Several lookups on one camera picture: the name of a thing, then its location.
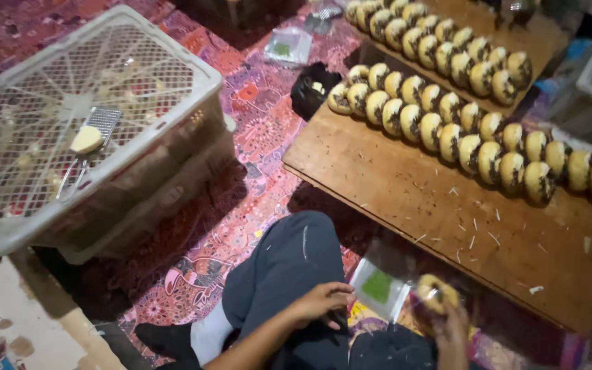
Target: wooden shelf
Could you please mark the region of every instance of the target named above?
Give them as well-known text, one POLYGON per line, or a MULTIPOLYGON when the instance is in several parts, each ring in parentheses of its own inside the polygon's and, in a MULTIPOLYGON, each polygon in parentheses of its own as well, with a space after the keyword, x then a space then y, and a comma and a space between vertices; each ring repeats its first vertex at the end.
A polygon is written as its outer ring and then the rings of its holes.
POLYGON ((533 313, 580 334, 591 330, 592 204, 587 199, 563 188, 545 208, 507 198, 325 104, 283 162, 288 171, 407 240, 425 235, 417 247, 533 313), (499 246, 488 232, 498 237, 499 246), (587 253, 585 238, 591 240, 587 253), (534 286, 544 290, 531 294, 534 286))
POLYGON ((461 0, 423 0, 422 2, 429 6, 430 14, 438 14, 441 19, 452 18, 459 28, 472 27, 476 36, 488 38, 493 46, 503 46, 511 52, 525 51, 527 53, 533 66, 533 78, 529 87, 518 93, 513 105, 505 106, 490 97, 478 97, 471 90, 456 86, 451 78, 446 79, 444 76, 439 75, 437 71, 426 69, 421 64, 406 59, 401 52, 390 49, 357 29, 357 34, 363 38, 363 47, 374 47, 381 53, 389 55, 408 68, 415 70, 421 77, 440 85, 441 88, 447 91, 455 92, 465 101, 475 101, 486 111, 501 112, 505 116, 510 116, 547 63, 556 53, 568 45, 567 35, 554 21, 538 13, 530 20, 528 29, 515 27, 512 31, 509 31, 507 25, 495 29, 495 15, 490 13, 488 6, 485 4, 474 4, 471 1, 461 0))

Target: person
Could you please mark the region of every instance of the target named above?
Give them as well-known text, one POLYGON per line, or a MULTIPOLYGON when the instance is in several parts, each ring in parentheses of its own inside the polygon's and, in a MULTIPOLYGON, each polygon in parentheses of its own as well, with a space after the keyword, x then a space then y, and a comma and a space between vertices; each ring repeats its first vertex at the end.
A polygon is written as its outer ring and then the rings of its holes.
MULTIPOLYGON (((176 359, 162 370, 352 369, 345 313, 356 296, 343 281, 333 222, 303 211, 264 233, 251 256, 230 271, 221 301, 204 319, 142 323, 135 333, 155 353, 176 359), (235 329, 238 339, 222 351, 235 329)), ((447 319, 433 323, 437 368, 466 370, 467 313, 445 307, 447 319)))

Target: dark pants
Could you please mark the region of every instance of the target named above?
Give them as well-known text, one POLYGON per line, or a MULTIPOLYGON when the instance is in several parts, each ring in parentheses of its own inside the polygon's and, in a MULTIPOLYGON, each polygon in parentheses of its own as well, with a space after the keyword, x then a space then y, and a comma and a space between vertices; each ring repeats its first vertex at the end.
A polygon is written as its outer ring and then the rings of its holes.
MULTIPOLYGON (((317 284, 344 281, 340 241, 333 222, 304 211, 274 223, 251 256, 232 270, 223 289, 223 311, 239 339, 317 284)), ((349 339, 319 321, 294 332, 275 355, 274 369, 347 369, 349 339)))

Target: plastic crate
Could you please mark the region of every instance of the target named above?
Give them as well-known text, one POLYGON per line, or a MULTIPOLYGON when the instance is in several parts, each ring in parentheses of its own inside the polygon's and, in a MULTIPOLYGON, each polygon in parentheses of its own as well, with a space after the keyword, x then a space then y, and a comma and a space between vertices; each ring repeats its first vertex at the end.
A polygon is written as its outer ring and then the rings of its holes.
POLYGON ((152 236, 161 220, 174 216, 202 190, 205 182, 216 178, 234 160, 235 123, 228 116, 225 122, 226 130, 222 135, 189 159, 151 198, 137 204, 99 240, 86 245, 70 240, 71 244, 58 247, 66 261, 81 265, 94 256, 123 258, 134 252, 152 236))
POLYGON ((221 86, 216 70, 125 5, 1 74, 0 256, 45 231, 54 246, 108 232, 224 131, 221 86), (57 201, 93 106, 122 116, 82 185, 57 201))

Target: floor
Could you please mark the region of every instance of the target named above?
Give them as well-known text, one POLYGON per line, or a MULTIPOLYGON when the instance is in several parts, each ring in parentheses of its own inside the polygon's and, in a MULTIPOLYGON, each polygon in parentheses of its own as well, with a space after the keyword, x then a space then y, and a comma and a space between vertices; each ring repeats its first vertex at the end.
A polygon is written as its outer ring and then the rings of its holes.
MULTIPOLYGON (((303 209, 318 209, 335 222, 345 272, 353 270, 380 226, 339 201, 300 181, 282 168, 280 157, 306 124, 293 113, 289 97, 298 71, 264 63, 262 48, 270 30, 301 25, 316 6, 286 6, 266 16, 261 26, 241 32, 222 22, 203 26, 206 16, 165 0, 0 0, 0 72, 60 39, 105 9, 126 3, 225 78, 223 111, 237 122, 237 163, 164 220, 153 239, 125 261, 93 260, 70 269, 62 283, 71 285, 79 306, 92 320, 115 320, 154 366, 168 359, 145 348, 133 334, 138 323, 187 323, 207 315, 221 297, 225 278, 257 245, 276 220, 303 209)), ((359 46, 350 25, 337 20, 328 35, 314 35, 310 63, 323 61, 344 74, 343 60, 359 46)), ((545 96, 533 96, 531 114, 544 109, 545 96)), ((495 294, 466 281, 450 267, 403 242, 418 265, 430 266, 464 288, 481 291, 481 315, 472 333, 471 355, 488 369, 524 369, 532 363, 570 369, 582 342, 532 317, 495 294)), ((44 257, 50 269, 55 256, 44 257)), ((383 327, 371 313, 356 312, 354 330, 383 327)))

